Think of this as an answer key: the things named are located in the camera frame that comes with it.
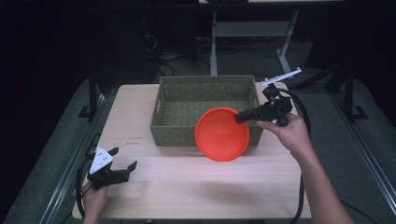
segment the orange plate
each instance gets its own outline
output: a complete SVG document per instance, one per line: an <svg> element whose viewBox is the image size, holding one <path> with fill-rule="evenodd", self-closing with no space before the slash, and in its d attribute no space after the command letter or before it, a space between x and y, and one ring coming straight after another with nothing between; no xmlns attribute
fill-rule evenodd
<svg viewBox="0 0 396 224"><path fill-rule="evenodd" d="M248 147L250 133L248 124L237 123L238 112L221 106L207 110L195 126L195 142L211 160L232 161Z"/></svg>

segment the human hand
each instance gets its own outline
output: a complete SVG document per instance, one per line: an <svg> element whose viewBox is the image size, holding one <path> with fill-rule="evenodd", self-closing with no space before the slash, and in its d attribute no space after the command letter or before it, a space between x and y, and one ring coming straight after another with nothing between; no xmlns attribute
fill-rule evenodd
<svg viewBox="0 0 396 224"><path fill-rule="evenodd" d="M101 187L99 190L92 189L92 182L88 183L81 190L83 193L85 217L84 224L99 223L107 202L108 186Z"/></svg>
<svg viewBox="0 0 396 224"><path fill-rule="evenodd" d="M280 143L290 150L291 155L297 160L306 153L313 152L309 140L308 130L302 117L289 113L287 115L288 125L280 127L271 121L257 121L264 129L274 133Z"/></svg>

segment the human arm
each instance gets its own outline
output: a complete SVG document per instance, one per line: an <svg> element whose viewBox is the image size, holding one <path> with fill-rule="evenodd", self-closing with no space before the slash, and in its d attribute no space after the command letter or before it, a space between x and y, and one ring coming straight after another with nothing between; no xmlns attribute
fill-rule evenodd
<svg viewBox="0 0 396 224"><path fill-rule="evenodd" d="M85 209L83 224L99 223L107 202L108 186L101 187L99 190L92 189L91 186L92 183L88 182L82 189L85 192L82 196Z"/></svg>
<svg viewBox="0 0 396 224"><path fill-rule="evenodd" d="M313 222L354 223L318 160L303 118L288 114L288 122L286 127L277 126L270 121L258 121L258 124L274 133L300 165Z"/></svg>

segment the wooden tabletop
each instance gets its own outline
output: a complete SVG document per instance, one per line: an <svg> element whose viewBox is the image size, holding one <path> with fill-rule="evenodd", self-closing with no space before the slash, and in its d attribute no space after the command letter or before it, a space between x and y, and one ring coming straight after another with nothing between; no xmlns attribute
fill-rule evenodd
<svg viewBox="0 0 396 224"><path fill-rule="evenodd" d="M276 83L286 89L283 83ZM149 129L158 84L119 89L99 146L119 147L112 170L137 161L129 182L109 188L104 218L248 219L294 217L300 168L268 131L234 161L217 162L198 147L156 147ZM263 87L257 83L262 103ZM80 214L75 206L73 216ZM310 217L305 198L302 217Z"/></svg>

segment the green woven basket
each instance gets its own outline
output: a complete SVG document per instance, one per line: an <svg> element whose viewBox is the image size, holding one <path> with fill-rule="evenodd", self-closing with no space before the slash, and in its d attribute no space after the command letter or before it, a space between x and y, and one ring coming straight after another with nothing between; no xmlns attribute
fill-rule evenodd
<svg viewBox="0 0 396 224"><path fill-rule="evenodd" d="M196 146L194 127L206 110L228 106L242 111L259 105L253 76L162 77L150 129L158 147ZM262 128L248 123L250 146L257 146Z"/></svg>

